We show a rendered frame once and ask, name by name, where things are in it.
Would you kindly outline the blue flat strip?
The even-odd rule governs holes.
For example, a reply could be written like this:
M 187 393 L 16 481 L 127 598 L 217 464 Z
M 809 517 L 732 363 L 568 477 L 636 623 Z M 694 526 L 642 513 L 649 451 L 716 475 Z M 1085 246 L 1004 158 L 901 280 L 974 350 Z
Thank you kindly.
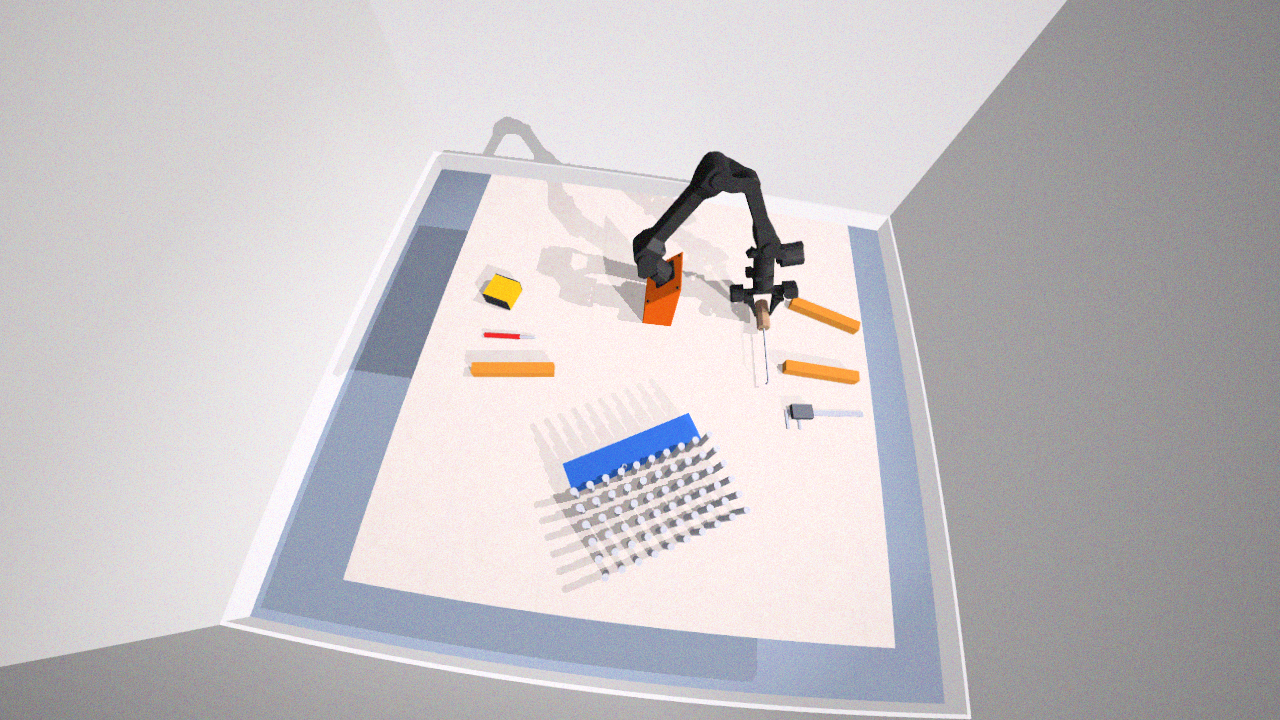
M 694 437 L 698 437 L 699 441 L 701 439 L 687 413 L 684 416 L 643 430 L 636 436 L 621 439 L 614 445 L 575 457 L 564 462 L 563 466 L 571 489 L 576 488 L 581 492 L 582 489 L 588 489 L 588 480 L 593 480 L 593 486 L 596 486 L 602 483 L 604 474 L 609 479 L 617 477 L 617 471 L 622 468 L 622 464 L 627 464 L 625 471 L 628 471 L 632 469 L 635 461 L 639 461 L 641 466 L 652 455 L 655 459 L 660 457 L 666 448 L 669 450 L 669 454 L 673 454 L 678 443 L 684 443 L 686 447 Z

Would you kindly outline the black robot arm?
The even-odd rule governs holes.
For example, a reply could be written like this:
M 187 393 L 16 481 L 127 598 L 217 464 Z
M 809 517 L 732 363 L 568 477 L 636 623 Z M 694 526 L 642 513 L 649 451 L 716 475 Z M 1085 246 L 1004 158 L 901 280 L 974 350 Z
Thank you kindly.
M 762 196 L 762 182 L 756 172 L 742 167 L 721 151 L 707 152 L 694 172 L 692 181 L 660 219 L 641 231 L 634 238 L 634 263 L 637 264 L 637 277 L 657 282 L 657 288 L 675 279 L 675 261 L 666 263 L 666 241 L 678 229 L 692 211 L 707 199 L 713 199 L 722 191 L 745 193 L 748 208 L 753 217 L 753 240 L 756 249 L 748 249 L 753 266 L 745 266 L 746 278 L 753 278 L 753 270 L 760 274 L 774 270 L 774 259 L 780 266 L 797 266 L 805 263 L 803 241 L 781 243 L 774 231 Z

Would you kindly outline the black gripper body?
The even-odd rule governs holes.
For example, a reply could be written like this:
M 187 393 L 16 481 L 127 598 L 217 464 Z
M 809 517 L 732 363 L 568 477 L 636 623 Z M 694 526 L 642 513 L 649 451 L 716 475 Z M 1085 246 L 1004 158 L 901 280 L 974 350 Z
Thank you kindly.
M 755 295 L 768 295 L 773 293 L 774 299 L 799 299 L 799 290 L 796 281 L 782 281 L 781 284 L 774 284 L 774 270 L 771 273 L 760 274 L 753 270 L 753 288 L 744 290 L 742 284 L 730 286 L 730 302 L 741 302 L 742 300 L 753 300 Z

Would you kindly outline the wooden-handled tool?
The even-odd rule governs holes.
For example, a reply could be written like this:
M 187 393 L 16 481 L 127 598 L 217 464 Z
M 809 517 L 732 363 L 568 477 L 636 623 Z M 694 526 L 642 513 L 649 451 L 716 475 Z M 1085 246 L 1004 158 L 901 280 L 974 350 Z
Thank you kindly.
M 768 370 L 767 347 L 765 347 L 765 331 L 771 329 L 771 314 L 769 314 L 768 301 L 764 300 L 764 299 L 758 300 L 756 304 L 755 304 L 755 309 L 756 309 L 756 329 L 758 331 L 763 331 L 763 337 L 764 337 L 765 373 L 767 373 L 765 386 L 767 386 L 771 382 L 769 380 L 769 370 Z

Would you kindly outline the orange flat bar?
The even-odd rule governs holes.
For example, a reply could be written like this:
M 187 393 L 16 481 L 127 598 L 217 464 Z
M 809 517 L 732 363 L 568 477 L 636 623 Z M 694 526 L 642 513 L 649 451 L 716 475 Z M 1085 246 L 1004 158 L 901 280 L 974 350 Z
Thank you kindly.
M 554 363 L 472 363 L 474 377 L 554 377 Z
M 832 325 L 840 331 L 847 332 L 849 334 L 856 334 L 859 331 L 860 322 L 831 311 L 829 309 L 822 307 L 817 304 L 808 302 L 803 299 L 792 299 L 788 304 L 788 310 L 800 313 L 817 322 L 826 323 L 827 325 Z
M 859 372 L 792 360 L 782 363 L 782 374 L 849 384 L 856 384 L 859 380 Z

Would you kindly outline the yellow box with black end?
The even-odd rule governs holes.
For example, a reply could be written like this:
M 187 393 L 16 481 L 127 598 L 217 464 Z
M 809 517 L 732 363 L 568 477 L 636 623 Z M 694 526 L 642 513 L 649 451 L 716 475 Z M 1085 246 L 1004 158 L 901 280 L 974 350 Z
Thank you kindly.
M 483 297 L 486 304 L 492 304 L 509 311 L 521 292 L 522 287 L 518 281 L 495 274 L 486 286 L 486 290 L 483 292 Z

